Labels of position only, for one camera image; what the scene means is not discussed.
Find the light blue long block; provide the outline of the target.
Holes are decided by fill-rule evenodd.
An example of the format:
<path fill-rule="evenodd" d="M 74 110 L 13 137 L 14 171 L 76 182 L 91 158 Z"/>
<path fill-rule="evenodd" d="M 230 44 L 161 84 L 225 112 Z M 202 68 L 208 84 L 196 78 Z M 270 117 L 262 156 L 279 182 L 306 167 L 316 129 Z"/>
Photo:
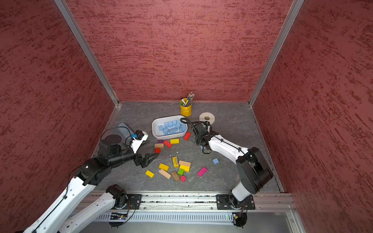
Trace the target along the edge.
<path fill-rule="evenodd" d="M 182 130 L 183 129 L 183 123 L 181 122 L 177 122 L 177 124 L 175 125 L 175 127 L 177 128 L 177 130 Z"/>
<path fill-rule="evenodd" d="M 179 131 L 178 128 L 172 127 L 168 129 L 168 134 L 176 134 Z"/>

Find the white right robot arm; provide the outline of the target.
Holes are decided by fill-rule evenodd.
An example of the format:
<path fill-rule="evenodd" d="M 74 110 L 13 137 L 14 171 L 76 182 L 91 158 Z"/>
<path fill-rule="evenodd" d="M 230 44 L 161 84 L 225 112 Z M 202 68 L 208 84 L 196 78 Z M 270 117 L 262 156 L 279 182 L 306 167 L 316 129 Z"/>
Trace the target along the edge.
<path fill-rule="evenodd" d="M 203 150 L 217 152 L 236 165 L 240 181 L 228 194 L 231 207 L 238 209 L 248 205 L 249 196 L 259 192 L 274 177 L 260 149 L 249 149 L 225 139 L 211 130 L 208 121 L 193 122 L 191 128 L 196 144 L 202 146 Z"/>

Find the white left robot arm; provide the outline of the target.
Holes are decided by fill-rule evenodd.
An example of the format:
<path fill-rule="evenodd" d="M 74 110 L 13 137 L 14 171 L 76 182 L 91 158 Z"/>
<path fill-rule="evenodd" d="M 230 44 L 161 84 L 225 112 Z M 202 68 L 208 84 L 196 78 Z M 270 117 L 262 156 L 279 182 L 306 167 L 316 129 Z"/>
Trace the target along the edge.
<path fill-rule="evenodd" d="M 94 203 L 70 217 L 80 202 L 113 168 L 129 161 L 136 166 L 147 167 L 159 154 L 139 154 L 137 151 L 147 139 L 144 131 L 132 139 L 130 145 L 122 143 L 119 135 L 109 135 L 99 142 L 98 155 L 86 160 L 67 184 L 65 190 L 50 207 L 28 228 L 26 233 L 77 233 L 89 225 L 96 217 L 112 208 L 129 211 L 136 203 L 129 201 L 127 192 L 117 184 L 111 185 Z"/>

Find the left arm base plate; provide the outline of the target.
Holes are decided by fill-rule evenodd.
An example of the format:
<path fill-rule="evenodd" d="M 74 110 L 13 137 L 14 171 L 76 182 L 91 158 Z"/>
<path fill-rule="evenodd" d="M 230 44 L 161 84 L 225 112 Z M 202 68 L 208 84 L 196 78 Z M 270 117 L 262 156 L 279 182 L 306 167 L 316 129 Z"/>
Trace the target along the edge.
<path fill-rule="evenodd" d="M 138 210 L 142 201 L 141 194 L 122 194 L 116 208 L 119 210 Z"/>

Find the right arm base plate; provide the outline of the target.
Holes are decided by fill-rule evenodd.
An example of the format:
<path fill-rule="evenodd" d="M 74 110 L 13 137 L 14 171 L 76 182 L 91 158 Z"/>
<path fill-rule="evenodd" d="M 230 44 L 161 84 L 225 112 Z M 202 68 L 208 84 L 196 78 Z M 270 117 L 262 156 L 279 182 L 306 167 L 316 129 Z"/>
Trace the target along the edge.
<path fill-rule="evenodd" d="M 254 198 L 249 195 L 242 201 L 237 201 L 231 194 L 216 195 L 218 210 L 255 210 Z"/>

